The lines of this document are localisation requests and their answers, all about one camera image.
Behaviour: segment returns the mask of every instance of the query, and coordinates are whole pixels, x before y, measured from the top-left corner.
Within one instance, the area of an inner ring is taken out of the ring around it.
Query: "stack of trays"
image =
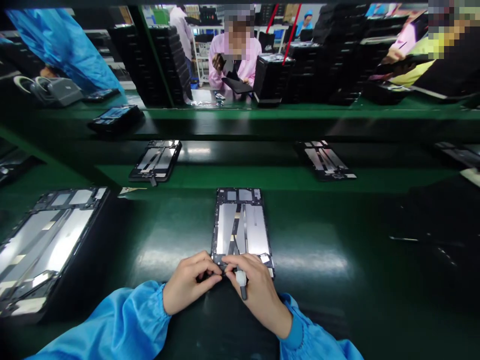
[[[375,73],[390,47],[397,40],[407,17],[368,18],[363,39],[355,47],[338,79],[337,91],[330,104],[350,105],[362,93],[364,83]]]
[[[322,47],[311,41],[293,42],[288,50],[288,57],[295,60],[288,82],[283,103],[299,104],[311,101],[314,74]]]
[[[349,89],[343,91],[342,76],[345,64],[355,52],[365,28],[365,14],[369,4],[324,5],[313,30],[313,42],[322,44],[322,52],[315,72],[316,84],[321,84],[312,101],[349,105],[360,93]]]
[[[135,26],[108,29],[125,69],[146,106],[169,107],[170,102],[151,47]]]
[[[184,94],[192,100],[191,79],[180,35],[175,26],[151,26],[150,34],[176,105],[184,105]]]
[[[282,101],[295,60],[281,54],[261,54],[256,59],[253,91],[259,105],[276,106]]]

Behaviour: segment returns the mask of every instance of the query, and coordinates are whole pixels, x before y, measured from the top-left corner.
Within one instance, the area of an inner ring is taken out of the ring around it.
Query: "blue cuff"
[[[290,306],[287,304],[286,307],[290,310],[291,314],[293,315],[293,321],[291,323],[290,334],[286,339],[281,339],[281,343],[283,343],[287,348],[290,350],[296,350],[302,345],[302,341],[304,340],[304,329],[302,320],[300,320],[299,316],[292,311]]]

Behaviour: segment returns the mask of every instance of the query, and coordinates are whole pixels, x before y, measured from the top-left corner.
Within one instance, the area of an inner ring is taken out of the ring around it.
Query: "gray machine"
[[[68,78],[37,76],[31,79],[19,75],[13,78],[13,82],[24,93],[33,95],[48,108],[64,108],[84,98],[80,88]]]

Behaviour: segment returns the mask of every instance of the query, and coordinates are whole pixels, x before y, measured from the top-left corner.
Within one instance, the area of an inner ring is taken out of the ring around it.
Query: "hand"
[[[205,272],[211,277],[202,280]],[[163,288],[163,308],[172,316],[193,303],[222,280],[222,270],[205,250],[180,261]]]
[[[240,297],[242,297],[240,286],[233,270],[239,266],[246,273],[248,278],[246,286],[247,300],[244,303],[251,313],[264,327],[280,339],[288,338],[292,328],[292,313],[277,295],[269,269],[262,263],[259,257],[245,253],[242,255],[224,256],[221,260],[228,264],[225,269],[225,275],[230,279]]]
[[[405,60],[405,55],[399,49],[391,47],[388,50],[387,56],[381,61],[381,64],[395,64],[400,60]]]
[[[222,55],[216,53],[211,59],[211,64],[215,68],[216,72],[221,75],[222,70],[224,69],[225,62],[223,61]]]

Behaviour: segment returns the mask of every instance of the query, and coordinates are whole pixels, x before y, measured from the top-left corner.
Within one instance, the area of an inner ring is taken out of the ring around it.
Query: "tablet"
[[[245,94],[250,93],[254,89],[249,84],[244,83],[243,81],[233,80],[228,77],[222,77],[221,80],[227,84],[235,94]]]
[[[379,65],[376,70],[376,75],[385,75],[393,73],[396,67],[411,66],[413,64],[419,65],[433,61],[429,58],[428,54],[419,54],[419,55],[407,55],[404,60],[397,61],[393,64],[382,64]]]

